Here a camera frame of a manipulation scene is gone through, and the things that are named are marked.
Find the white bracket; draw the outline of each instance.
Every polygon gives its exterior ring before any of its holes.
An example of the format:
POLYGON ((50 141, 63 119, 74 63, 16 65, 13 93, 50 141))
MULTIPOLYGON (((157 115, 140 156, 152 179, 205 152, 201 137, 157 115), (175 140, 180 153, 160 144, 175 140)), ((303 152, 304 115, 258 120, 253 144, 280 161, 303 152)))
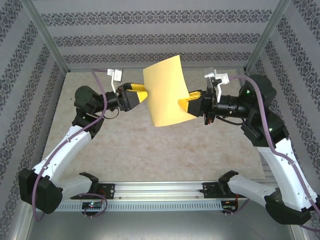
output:
POLYGON ((217 73, 217 70, 214 69, 213 67, 210 67, 208 69, 206 69, 206 73, 204 75, 204 77, 207 79, 209 78, 209 81, 211 82, 211 79, 210 78, 214 78, 215 80, 217 79, 220 79, 221 80, 221 83, 219 83, 217 85, 217 88, 218 88, 218 96, 217 96, 217 101, 218 103, 220 102, 220 98, 221 98, 221 94, 222 94, 222 91, 221 91, 221 87, 220 85, 223 84, 228 84, 230 81, 229 81, 229 77, 228 77, 228 74, 227 73, 217 73))
POLYGON ((111 76, 111 86, 114 93, 116 93, 116 88, 114 86, 114 82, 121 83, 122 82, 122 69, 111 69, 108 68, 106 74, 111 76))

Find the table surface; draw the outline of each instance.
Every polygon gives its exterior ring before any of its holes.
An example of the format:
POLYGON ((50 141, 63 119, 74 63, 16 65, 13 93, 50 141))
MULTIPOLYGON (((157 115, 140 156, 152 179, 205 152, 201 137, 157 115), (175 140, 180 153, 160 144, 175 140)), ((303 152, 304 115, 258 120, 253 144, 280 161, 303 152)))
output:
MULTIPOLYGON (((203 70, 183 72, 189 91, 206 88, 203 70)), ((111 91, 111 79, 98 74, 105 92, 111 91)), ((143 83, 142 71, 125 70, 123 82, 143 83)), ((76 115, 74 94, 88 85, 100 94, 90 72, 68 73, 58 102, 44 156, 60 142, 76 115)), ((239 82, 222 86, 222 94, 237 96, 239 82)), ((108 112, 112 117, 115 112, 108 112)), ((212 181, 234 170, 243 176, 265 178, 259 153, 239 126, 216 119, 204 125, 202 117, 166 127, 151 124, 148 106, 141 103, 116 119, 105 120, 93 141, 69 164, 61 179, 81 172, 102 182, 134 181, 212 181)))

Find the yellow paper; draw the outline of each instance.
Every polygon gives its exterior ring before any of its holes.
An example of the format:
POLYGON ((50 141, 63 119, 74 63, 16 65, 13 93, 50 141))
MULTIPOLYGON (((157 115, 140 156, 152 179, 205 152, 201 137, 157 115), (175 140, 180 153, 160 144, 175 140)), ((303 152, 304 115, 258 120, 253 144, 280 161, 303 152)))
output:
POLYGON ((168 126, 196 118, 178 104, 179 99, 189 97, 179 55, 145 68, 143 78, 154 126, 168 126))

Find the wall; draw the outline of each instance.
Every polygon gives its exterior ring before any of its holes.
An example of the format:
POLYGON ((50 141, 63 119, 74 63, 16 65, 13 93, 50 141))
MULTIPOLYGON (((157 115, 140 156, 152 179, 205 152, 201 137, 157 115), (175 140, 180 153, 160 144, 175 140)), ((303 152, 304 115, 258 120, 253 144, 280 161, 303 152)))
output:
POLYGON ((18 0, 0 2, 0 240, 20 202, 18 172, 39 162, 64 76, 18 0))
POLYGON ((70 69, 244 67, 279 0, 36 0, 70 69))
MULTIPOLYGON (((277 90, 272 109, 284 120, 298 162, 320 193, 320 0, 293 0, 276 26, 256 72, 277 90)), ((318 216, 311 222, 320 228, 318 216)))

